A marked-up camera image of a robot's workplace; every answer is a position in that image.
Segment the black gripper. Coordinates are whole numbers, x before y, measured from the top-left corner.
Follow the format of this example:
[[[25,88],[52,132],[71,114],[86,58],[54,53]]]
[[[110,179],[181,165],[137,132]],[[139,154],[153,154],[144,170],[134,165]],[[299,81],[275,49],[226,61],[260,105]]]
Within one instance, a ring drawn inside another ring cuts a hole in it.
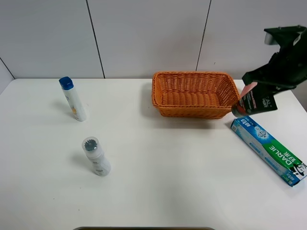
[[[259,83],[276,91],[291,90],[307,80],[307,28],[301,25],[266,28],[265,44],[279,45],[262,68],[246,72],[245,85]]]

